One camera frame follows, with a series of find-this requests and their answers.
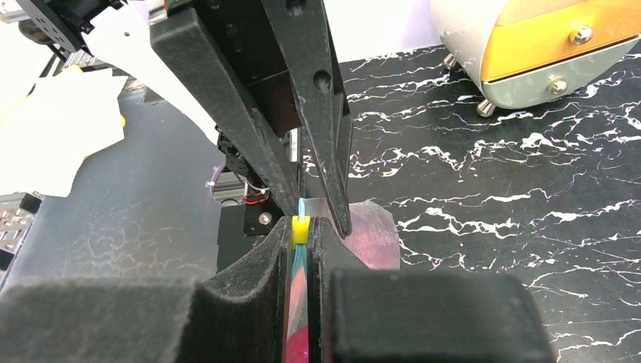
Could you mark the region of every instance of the paper sheet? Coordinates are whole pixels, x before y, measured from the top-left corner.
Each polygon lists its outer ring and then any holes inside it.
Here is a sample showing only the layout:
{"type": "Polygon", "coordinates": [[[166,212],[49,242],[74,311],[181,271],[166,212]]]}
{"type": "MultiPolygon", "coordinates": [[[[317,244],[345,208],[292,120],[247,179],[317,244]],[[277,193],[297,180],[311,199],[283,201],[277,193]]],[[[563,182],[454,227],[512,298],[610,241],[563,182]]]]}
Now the paper sheet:
{"type": "Polygon", "coordinates": [[[124,139],[117,96],[126,80],[111,70],[39,79],[0,117],[0,145],[20,151],[3,162],[0,194],[68,196],[84,159],[124,139]]]}

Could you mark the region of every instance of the metal knob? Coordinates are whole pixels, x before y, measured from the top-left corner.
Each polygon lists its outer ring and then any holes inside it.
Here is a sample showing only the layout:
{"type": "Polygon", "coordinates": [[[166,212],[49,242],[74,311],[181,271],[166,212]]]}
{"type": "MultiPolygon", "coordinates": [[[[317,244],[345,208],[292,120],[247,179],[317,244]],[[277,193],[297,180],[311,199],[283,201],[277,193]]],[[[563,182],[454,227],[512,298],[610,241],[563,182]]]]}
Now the metal knob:
{"type": "Polygon", "coordinates": [[[576,45],[583,45],[588,43],[594,37],[594,29],[591,26],[582,26],[570,34],[570,42],[576,45]]]}
{"type": "Polygon", "coordinates": [[[550,84],[547,86],[547,90],[555,96],[560,96],[568,91],[568,87],[569,84],[565,79],[557,78],[550,82],[550,84]]]}

